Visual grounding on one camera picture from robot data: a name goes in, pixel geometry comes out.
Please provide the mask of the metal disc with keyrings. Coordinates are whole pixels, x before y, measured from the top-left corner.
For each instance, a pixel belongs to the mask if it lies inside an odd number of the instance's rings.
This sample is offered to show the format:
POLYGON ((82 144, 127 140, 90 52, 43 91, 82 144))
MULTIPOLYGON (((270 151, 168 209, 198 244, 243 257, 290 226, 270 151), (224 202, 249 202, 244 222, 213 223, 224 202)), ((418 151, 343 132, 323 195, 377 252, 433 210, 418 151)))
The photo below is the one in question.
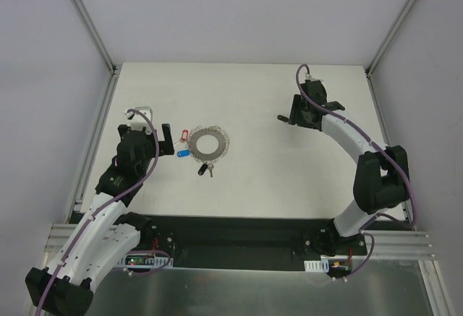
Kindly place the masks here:
POLYGON ((230 139, 226 131, 219 126, 196 127, 187 138, 187 149, 197 161, 214 164, 223 158, 229 150, 230 139))

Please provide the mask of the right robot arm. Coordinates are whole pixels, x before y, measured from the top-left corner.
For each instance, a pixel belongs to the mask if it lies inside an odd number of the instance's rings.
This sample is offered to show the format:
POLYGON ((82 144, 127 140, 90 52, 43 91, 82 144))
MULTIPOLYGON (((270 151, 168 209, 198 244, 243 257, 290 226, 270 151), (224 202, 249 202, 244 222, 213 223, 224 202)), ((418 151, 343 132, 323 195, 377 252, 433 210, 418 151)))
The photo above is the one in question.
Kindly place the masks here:
POLYGON ((353 201, 310 240, 312 248, 333 257, 349 249, 383 210, 409 199, 408 158, 399 145, 378 145, 344 113, 337 101, 327 101, 320 80, 305 80, 294 95, 289 124, 318 130, 335 140, 356 164, 353 201))

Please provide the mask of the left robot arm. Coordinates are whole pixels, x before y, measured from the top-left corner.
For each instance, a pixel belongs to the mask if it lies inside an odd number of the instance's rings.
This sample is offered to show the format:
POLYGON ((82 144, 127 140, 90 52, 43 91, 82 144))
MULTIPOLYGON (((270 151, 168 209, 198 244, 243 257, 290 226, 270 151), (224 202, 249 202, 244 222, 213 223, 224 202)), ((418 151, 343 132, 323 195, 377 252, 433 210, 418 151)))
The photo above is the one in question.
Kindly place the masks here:
POLYGON ((52 315, 84 315, 102 280, 128 254, 145 259, 160 255, 153 221, 128 206, 153 172, 157 159, 174 154, 171 128, 162 124, 159 141, 152 126, 140 130, 122 124, 111 164, 100 177, 90 207, 63 247, 42 269, 32 268, 25 283, 36 310, 52 315))

